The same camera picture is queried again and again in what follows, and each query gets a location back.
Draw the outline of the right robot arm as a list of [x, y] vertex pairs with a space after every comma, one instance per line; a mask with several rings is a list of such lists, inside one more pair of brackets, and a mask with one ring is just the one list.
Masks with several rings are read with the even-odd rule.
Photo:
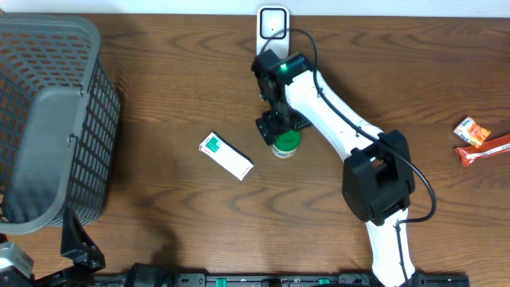
[[385, 133], [346, 105], [296, 53], [280, 59], [271, 49], [255, 56], [251, 71], [271, 108], [256, 125], [267, 145], [286, 132], [314, 126], [343, 161], [342, 195], [366, 224], [372, 272], [384, 286], [410, 282], [415, 268], [404, 223], [415, 182], [408, 143], [397, 130]]

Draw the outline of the orange tissue packet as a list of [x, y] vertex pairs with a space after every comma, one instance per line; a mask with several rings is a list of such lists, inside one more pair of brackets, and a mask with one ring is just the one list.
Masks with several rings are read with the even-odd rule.
[[479, 148], [491, 133], [488, 129], [477, 124], [475, 120], [469, 116], [466, 116], [454, 128], [453, 132], [476, 148]]

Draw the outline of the white medicine box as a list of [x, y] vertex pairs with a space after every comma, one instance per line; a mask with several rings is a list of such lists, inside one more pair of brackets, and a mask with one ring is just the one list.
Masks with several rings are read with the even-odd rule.
[[231, 147], [216, 132], [211, 132], [200, 144], [199, 151], [208, 155], [230, 174], [242, 181], [253, 168], [252, 162]]

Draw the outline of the green lid jar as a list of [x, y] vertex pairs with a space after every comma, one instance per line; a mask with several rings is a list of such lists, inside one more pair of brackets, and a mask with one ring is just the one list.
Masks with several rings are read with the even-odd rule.
[[300, 133], [297, 131], [288, 131], [276, 137], [272, 144], [273, 154], [281, 159], [287, 159], [296, 154], [300, 144]]

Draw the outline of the red chocolate bar wrapper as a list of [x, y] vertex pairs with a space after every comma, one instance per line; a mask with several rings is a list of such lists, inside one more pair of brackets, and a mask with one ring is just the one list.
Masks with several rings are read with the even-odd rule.
[[479, 147], [457, 147], [455, 152], [459, 155], [461, 163], [467, 167], [477, 159], [488, 158], [494, 155], [509, 152], [510, 135], [501, 136], [484, 142]]

